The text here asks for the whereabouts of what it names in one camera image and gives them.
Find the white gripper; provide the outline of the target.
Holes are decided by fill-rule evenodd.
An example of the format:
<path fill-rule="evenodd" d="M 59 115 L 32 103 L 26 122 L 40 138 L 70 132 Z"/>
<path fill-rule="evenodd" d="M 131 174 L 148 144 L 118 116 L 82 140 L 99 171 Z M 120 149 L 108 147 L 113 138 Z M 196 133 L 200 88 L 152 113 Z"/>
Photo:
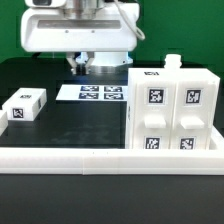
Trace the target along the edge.
<path fill-rule="evenodd" d="M 90 72 L 93 52 L 128 52 L 137 37 L 127 26 L 114 3 L 106 3 L 93 18 L 69 19 L 65 3 L 29 8 L 21 19 L 21 45 L 28 52 L 66 52 L 71 72 L 77 72 L 76 58 L 82 53 L 85 73 Z"/>

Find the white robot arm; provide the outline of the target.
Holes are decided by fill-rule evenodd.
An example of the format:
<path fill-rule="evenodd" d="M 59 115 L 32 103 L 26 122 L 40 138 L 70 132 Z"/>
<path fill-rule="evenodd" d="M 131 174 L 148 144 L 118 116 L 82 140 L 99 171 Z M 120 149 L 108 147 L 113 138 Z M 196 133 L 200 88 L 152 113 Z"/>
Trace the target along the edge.
<path fill-rule="evenodd" d="M 21 45 L 28 52 L 62 52 L 76 73 L 114 71 L 133 63 L 142 37 L 137 3 L 120 0 L 25 0 Z"/>

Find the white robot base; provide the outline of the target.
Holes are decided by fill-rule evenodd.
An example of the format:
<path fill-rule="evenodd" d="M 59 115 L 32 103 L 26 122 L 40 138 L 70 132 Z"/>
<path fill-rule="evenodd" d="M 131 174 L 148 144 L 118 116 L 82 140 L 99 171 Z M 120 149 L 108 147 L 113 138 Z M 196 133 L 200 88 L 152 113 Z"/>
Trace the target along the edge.
<path fill-rule="evenodd" d="M 85 68 L 82 53 L 76 58 L 76 62 Z M 133 64 L 133 59 L 129 57 L 127 52 L 93 53 L 95 54 L 95 57 L 88 74 L 112 74 L 126 70 Z"/>

